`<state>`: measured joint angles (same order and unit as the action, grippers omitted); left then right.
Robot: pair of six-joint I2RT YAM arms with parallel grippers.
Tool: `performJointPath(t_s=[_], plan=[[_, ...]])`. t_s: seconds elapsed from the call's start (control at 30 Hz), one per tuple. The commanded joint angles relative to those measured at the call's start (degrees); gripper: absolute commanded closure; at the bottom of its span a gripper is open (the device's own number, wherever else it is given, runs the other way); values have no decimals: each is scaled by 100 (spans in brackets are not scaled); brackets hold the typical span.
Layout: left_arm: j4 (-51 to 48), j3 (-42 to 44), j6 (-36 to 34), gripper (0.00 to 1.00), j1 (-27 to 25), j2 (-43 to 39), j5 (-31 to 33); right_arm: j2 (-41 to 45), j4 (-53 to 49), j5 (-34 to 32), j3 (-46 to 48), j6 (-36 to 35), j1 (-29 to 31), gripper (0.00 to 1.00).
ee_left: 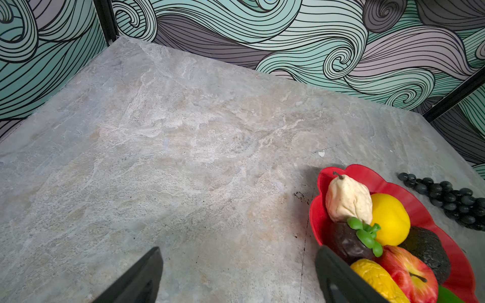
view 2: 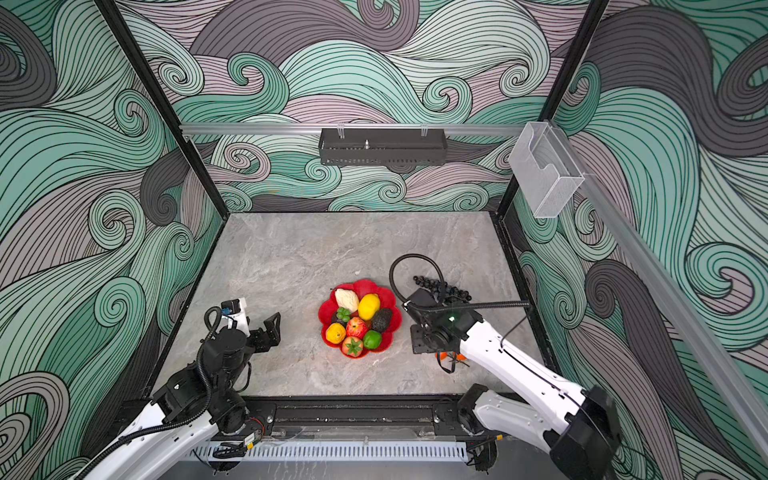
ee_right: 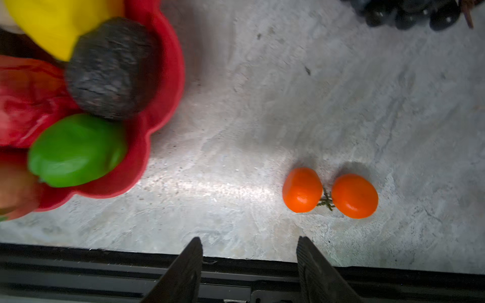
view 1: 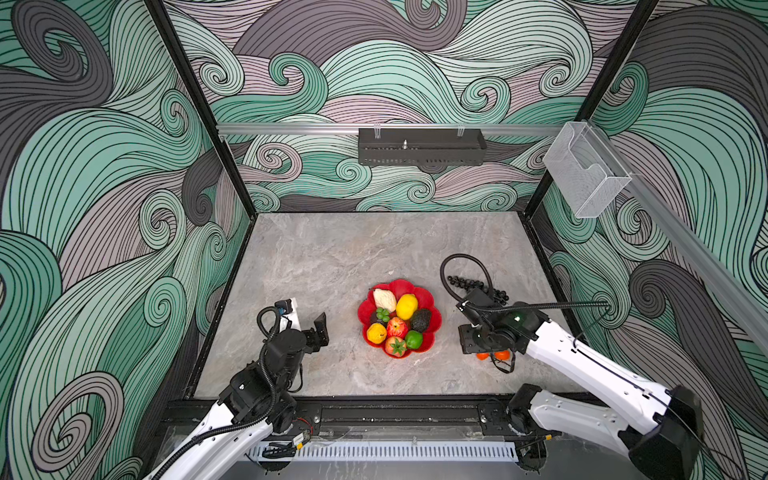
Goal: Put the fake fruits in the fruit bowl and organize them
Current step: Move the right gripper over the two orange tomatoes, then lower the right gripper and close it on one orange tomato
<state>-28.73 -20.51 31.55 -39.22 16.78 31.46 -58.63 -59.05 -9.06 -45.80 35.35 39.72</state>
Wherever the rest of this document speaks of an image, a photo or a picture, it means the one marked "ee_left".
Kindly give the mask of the yellow lemon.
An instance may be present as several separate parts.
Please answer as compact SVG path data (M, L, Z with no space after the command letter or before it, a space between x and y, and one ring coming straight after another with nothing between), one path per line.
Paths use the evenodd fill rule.
M393 196L383 193L372 194L371 199L371 224L377 223L381 227L376 233L376 240L382 246L398 246L403 243L410 231L410 217L403 204Z

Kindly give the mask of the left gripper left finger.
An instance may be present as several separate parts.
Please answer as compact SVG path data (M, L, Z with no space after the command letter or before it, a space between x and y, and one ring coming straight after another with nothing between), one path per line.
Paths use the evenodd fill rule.
M155 302L163 271L159 247L153 247L120 276L93 303Z

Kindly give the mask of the red flower-shaped fruit bowl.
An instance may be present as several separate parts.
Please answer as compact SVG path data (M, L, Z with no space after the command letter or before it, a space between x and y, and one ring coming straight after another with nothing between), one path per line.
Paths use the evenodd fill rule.
M410 216L410 223L433 231L442 242L442 246L451 262L451 275L444 283L444 287L452 291L464 302L478 301L475 296L476 280L472 266L458 244L436 225L426 207L412 193L399 185L386 182L377 172L363 165L352 164L346 169L327 167L320 171L317 179L319 194L309 207L309 222L314 238L319 245L322 246L326 243L327 236L324 235L324 232L332 223L325 208L325 198L328 185L335 178L334 172L346 174L365 184L372 194L389 194L400 200Z

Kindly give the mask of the black avocado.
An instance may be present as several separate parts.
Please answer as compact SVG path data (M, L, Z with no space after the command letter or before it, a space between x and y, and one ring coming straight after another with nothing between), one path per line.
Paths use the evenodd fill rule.
M406 240L399 245L420 259L433 273L439 285L451 274L451 262L439 237L432 231L412 226Z

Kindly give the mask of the black grape bunch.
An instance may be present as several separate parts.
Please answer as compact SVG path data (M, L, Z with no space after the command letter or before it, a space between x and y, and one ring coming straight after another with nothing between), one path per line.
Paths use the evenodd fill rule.
M419 179L406 172L398 173L397 177L407 188L427 196L449 219L465 228L484 231L484 197L474 196L472 189L454 189L449 181L437 183L432 178Z

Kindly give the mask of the dark purple mangosteen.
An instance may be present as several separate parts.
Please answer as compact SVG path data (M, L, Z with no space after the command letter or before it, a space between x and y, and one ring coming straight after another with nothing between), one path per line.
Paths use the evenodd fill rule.
M383 255L383 247L376 240L380 230L377 223L369 225L351 217L331 224L327 246L349 265L361 259L375 261Z

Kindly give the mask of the small yellow wrinkled fruit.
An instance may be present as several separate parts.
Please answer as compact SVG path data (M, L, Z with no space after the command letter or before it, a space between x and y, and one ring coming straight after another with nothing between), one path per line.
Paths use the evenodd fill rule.
M388 302L410 303L391 275L378 263L361 259L354 262L351 268Z

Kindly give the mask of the pale yellow pear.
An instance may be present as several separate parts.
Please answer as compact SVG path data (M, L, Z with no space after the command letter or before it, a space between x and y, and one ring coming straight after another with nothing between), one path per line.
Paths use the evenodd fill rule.
M325 207L333 222L345 222L356 217L370 224L373 219L373 202L369 189L345 174L333 173L328 185Z

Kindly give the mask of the green lime fruit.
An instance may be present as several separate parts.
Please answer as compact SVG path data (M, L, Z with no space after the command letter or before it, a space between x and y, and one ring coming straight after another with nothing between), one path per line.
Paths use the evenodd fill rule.
M455 295L451 290L448 290L440 285L438 288L437 303L464 303L464 301Z

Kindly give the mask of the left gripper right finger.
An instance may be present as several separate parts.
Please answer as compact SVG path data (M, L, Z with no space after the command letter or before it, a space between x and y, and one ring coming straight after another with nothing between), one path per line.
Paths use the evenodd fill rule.
M388 302L329 247L319 248L314 265L325 302Z

